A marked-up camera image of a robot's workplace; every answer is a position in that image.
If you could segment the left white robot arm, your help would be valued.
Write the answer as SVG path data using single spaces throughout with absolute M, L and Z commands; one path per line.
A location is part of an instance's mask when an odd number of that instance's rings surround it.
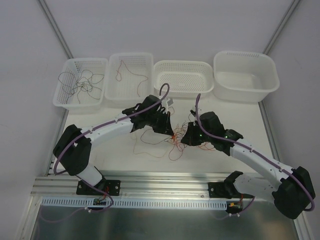
M 106 179 L 89 163 L 91 150 L 115 137 L 151 127 L 157 134 L 173 136 L 171 112 L 162 106 L 154 95 L 147 96 L 142 103 L 124 109 L 113 120 L 97 126 L 79 128 L 69 125 L 53 149 L 53 155 L 70 176 L 76 176 L 87 184 L 95 195 L 105 190 Z

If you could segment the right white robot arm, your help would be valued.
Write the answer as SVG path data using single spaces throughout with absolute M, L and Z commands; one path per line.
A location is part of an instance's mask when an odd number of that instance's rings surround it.
M 250 195 L 268 201 L 289 219 L 315 208 L 315 190 L 309 172 L 299 166 L 293 168 L 271 157 L 264 156 L 233 129 L 225 129 L 213 112 L 197 115 L 187 124 L 181 143 L 200 146 L 210 143 L 217 151 L 241 161 L 263 178 L 254 178 L 241 171 L 232 172 L 222 183 L 211 190 L 220 198 L 237 198 Z

